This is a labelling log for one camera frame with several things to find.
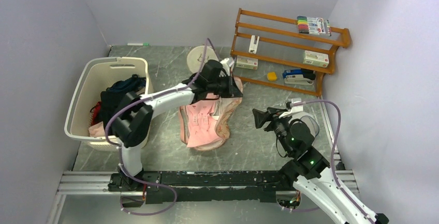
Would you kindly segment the pink floral mesh laundry bag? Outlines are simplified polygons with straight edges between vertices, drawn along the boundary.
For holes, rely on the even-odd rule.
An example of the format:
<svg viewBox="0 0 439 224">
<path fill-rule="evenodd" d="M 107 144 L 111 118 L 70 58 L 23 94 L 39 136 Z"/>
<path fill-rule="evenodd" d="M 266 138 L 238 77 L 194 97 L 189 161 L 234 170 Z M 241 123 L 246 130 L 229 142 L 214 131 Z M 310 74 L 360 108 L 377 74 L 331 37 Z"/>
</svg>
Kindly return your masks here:
<svg viewBox="0 0 439 224">
<path fill-rule="evenodd" d="M 222 146 L 227 139 L 230 137 L 230 130 L 228 126 L 228 120 L 231 115 L 234 113 L 238 105 L 242 102 L 242 98 L 218 98 L 216 95 L 208 94 L 207 100 L 216 100 L 217 107 L 216 112 L 212 115 L 217 119 L 217 124 L 215 126 L 216 133 L 222 138 L 222 141 L 214 143 L 212 146 L 205 146 L 206 149 L 203 148 L 193 148 L 198 151 L 209 151 L 214 150 L 220 146 Z M 180 139 L 186 145 L 185 140 L 187 138 L 187 127 L 186 127 L 186 117 L 183 113 L 183 108 L 179 107 L 179 121 L 180 121 Z"/>
</svg>

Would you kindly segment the pink bra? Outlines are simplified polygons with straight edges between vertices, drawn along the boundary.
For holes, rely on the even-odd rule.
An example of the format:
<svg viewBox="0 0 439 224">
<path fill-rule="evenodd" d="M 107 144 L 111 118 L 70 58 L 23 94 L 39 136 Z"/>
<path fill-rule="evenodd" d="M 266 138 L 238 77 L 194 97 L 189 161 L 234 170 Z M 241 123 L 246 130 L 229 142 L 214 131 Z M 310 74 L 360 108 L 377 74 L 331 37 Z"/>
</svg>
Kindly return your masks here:
<svg viewBox="0 0 439 224">
<path fill-rule="evenodd" d="M 216 112 L 216 100 L 202 100 L 182 108 L 186 117 L 187 138 L 186 146 L 189 148 L 203 148 L 212 146 L 222 141 L 216 133 L 217 119 L 212 115 Z"/>
</svg>

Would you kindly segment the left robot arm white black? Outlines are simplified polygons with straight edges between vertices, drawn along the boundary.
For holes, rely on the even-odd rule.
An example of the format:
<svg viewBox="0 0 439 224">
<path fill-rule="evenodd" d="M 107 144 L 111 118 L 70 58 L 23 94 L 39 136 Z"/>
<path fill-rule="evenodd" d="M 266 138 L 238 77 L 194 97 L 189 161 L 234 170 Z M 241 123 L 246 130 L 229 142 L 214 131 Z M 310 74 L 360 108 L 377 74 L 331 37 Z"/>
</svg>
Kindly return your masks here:
<svg viewBox="0 0 439 224">
<path fill-rule="evenodd" d="M 106 132 L 111 130 L 118 138 L 115 145 L 125 187 L 135 191 L 143 184 L 140 143 L 146 138 L 155 117 L 170 109 L 206 100 L 208 94 L 221 98 L 243 96 L 232 75 L 234 65 L 233 58 L 209 60 L 200 71 L 174 87 L 146 96 L 135 93 L 125 96 L 105 127 Z"/>
</svg>

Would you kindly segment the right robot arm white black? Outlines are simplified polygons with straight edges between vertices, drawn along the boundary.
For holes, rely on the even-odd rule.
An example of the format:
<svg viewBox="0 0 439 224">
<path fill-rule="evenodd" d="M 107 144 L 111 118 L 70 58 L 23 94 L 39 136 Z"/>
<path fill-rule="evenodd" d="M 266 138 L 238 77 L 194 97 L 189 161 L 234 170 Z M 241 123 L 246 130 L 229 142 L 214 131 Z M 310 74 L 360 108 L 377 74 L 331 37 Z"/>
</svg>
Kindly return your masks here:
<svg viewBox="0 0 439 224">
<path fill-rule="evenodd" d="M 273 107 L 252 113 L 255 127 L 274 132 L 290 159 L 279 170 L 284 189 L 298 190 L 335 223 L 389 223 L 385 214 L 365 206 L 339 180 L 330 162 L 313 146 L 319 126 L 311 114 Z"/>
</svg>

